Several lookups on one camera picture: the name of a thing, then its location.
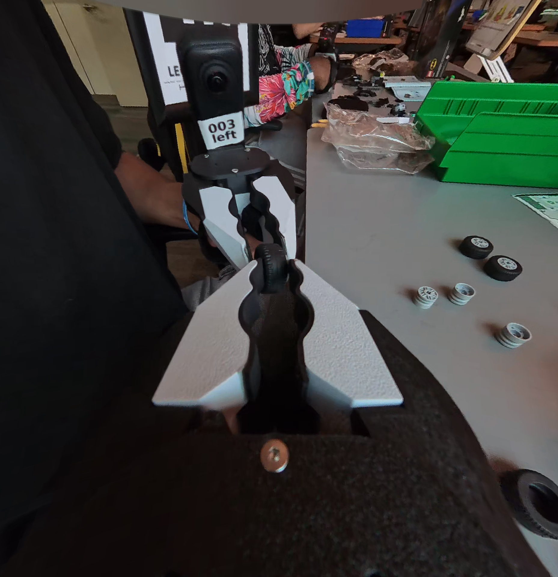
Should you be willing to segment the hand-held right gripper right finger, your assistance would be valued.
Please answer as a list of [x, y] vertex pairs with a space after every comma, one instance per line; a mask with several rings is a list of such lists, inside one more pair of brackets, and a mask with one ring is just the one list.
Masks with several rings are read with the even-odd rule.
[[295, 259], [296, 293], [311, 307], [304, 329], [305, 400], [316, 410], [400, 406], [395, 383], [360, 309]]

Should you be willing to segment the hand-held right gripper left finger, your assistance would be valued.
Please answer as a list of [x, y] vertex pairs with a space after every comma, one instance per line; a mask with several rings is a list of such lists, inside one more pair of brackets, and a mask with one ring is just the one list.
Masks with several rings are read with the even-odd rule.
[[153, 395], [155, 406], [240, 410], [257, 397], [261, 363], [252, 325], [262, 286], [257, 259], [196, 308]]

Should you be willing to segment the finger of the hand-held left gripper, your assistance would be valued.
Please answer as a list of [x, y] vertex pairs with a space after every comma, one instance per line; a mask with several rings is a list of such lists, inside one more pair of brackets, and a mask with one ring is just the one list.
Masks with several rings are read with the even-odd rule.
[[296, 207], [278, 177], [259, 177], [251, 183], [251, 206], [261, 213], [264, 242], [274, 242], [296, 258]]
[[242, 270], [252, 257], [232, 191], [211, 186], [199, 189], [199, 198], [204, 214], [203, 224], [210, 240], [236, 270]]

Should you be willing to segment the black rubber lego tyre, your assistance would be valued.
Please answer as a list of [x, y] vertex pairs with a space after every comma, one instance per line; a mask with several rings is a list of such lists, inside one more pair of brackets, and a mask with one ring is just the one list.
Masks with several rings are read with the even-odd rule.
[[558, 540], [558, 485], [534, 470], [505, 472], [502, 494], [515, 520], [533, 534]]
[[261, 261], [264, 294], [281, 292], [289, 278], [289, 260], [285, 250], [275, 243], [261, 243], [255, 249], [255, 259]]

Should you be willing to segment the person's left forearm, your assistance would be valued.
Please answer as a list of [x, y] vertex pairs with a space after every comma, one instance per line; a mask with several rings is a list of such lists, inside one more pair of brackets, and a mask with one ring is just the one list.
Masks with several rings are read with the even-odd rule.
[[[186, 229], [182, 212], [182, 185], [152, 169], [138, 157], [122, 152], [115, 169], [116, 177], [133, 209], [146, 224]], [[189, 213], [198, 231], [200, 220]]]

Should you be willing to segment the pile of dark lego parts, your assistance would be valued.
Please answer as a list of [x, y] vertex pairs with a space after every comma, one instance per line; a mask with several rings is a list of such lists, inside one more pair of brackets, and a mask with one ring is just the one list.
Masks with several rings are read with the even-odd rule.
[[397, 99], [383, 85], [383, 78], [372, 76], [363, 79], [351, 75], [335, 83], [333, 98], [329, 104], [343, 110], [367, 112], [384, 124], [408, 124], [414, 118], [422, 102], [405, 102]]

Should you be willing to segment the assembled black lego wheel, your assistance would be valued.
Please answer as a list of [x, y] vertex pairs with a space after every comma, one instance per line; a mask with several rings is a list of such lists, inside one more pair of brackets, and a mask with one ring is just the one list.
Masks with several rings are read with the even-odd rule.
[[458, 245], [459, 252], [470, 259], [485, 260], [493, 252], [493, 244], [486, 238], [470, 235], [465, 237]]
[[490, 278], [499, 282], [510, 282], [522, 272], [521, 264], [504, 255], [491, 256], [483, 265], [483, 271]]

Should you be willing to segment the tall black lego box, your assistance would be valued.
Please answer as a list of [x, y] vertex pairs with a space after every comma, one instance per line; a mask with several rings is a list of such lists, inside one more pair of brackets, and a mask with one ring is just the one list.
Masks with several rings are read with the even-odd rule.
[[414, 75], [422, 80], [443, 76], [456, 47], [471, 1], [428, 1], [413, 60]]

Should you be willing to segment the person's grey trousers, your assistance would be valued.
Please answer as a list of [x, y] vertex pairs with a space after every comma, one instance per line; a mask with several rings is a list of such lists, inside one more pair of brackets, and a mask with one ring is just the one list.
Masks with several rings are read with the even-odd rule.
[[181, 289], [181, 295], [185, 306], [190, 312], [195, 312], [202, 302], [208, 299], [236, 273], [237, 270], [232, 265], [228, 265], [221, 269], [215, 277], [207, 276], [191, 285], [183, 287]]

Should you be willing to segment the person's black shirt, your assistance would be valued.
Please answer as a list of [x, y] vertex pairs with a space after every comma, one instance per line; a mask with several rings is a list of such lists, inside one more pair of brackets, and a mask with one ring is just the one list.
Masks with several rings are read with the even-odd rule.
[[0, 1], [0, 573], [140, 358], [188, 312], [41, 1]]

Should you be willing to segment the white paper sheet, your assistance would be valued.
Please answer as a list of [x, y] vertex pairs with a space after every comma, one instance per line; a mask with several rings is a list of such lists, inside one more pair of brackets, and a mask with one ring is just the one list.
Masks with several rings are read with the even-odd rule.
[[405, 102], [423, 102], [432, 87], [431, 82], [415, 76], [385, 76], [383, 85], [397, 99]]

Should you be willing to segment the wooden workbench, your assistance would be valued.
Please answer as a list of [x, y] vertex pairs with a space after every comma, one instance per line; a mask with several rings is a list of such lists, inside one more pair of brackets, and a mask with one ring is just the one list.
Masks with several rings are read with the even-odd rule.
[[391, 36], [389, 38], [351, 38], [348, 36], [337, 35], [334, 40], [334, 45], [391, 45], [396, 46], [401, 44], [402, 39], [398, 36]]

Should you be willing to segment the small blue storage bin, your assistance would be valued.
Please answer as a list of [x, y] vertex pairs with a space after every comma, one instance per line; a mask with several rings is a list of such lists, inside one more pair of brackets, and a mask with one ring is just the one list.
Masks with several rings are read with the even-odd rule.
[[352, 39], [378, 39], [383, 35], [386, 21], [383, 18], [352, 19], [346, 22], [346, 37]]

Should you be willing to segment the green plastic storage bin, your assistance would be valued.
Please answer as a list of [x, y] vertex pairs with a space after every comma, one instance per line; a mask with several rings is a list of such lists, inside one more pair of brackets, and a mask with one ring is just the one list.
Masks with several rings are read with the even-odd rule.
[[441, 182], [558, 189], [558, 115], [479, 113], [434, 170]]
[[558, 84], [440, 81], [415, 124], [451, 145], [477, 117], [487, 133], [558, 137]]

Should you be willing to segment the white stand base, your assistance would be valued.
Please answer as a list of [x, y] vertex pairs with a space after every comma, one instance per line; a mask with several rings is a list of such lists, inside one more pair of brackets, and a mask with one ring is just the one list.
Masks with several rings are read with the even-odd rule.
[[487, 73], [491, 83], [514, 83], [514, 79], [500, 56], [494, 60], [488, 60], [481, 55], [477, 55], [477, 57], [481, 68]]

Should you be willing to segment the wooden clipboard stand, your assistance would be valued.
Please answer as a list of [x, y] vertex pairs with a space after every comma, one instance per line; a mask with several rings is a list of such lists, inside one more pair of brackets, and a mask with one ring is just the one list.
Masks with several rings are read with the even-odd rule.
[[541, 1], [493, 1], [465, 44], [468, 52], [495, 60], [527, 24]]

